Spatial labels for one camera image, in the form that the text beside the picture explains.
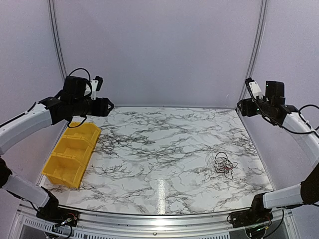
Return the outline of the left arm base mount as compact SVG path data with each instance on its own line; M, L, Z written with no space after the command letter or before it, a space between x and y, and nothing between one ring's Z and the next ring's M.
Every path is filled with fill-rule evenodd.
M43 210L40 210L40 212L36 213L36 217L55 224L75 227L78 223L79 211L58 207L57 211L50 216L45 214Z

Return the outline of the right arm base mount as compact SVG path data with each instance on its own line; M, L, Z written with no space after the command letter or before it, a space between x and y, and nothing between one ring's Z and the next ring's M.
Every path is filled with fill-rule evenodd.
M254 213L251 209L231 212L227 217L227 222L233 228L247 227L263 222L270 222L273 219L271 210L266 210L261 213Z

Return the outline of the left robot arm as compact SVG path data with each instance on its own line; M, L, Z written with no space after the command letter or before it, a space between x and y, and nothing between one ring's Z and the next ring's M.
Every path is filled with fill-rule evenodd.
M0 153L4 155L12 146L31 134L73 117L106 117L114 104L108 98L97 98L103 79L99 76L90 80L67 76L62 90L54 97L47 97L16 117L0 125ZM4 160L0 161L0 187L12 195L25 199L39 207L39 210L57 222L63 217L58 200L48 190L14 174Z

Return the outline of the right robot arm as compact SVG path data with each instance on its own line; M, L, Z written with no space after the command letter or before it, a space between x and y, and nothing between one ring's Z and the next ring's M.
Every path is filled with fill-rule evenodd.
M286 104L285 84L266 81L263 93L252 78L245 80L249 98L240 100L237 108L243 117L260 115L266 122L283 129L294 139L312 164L307 178L290 187L254 196L247 219L259 222L273 208L295 208L319 202L319 133L302 115L301 110Z

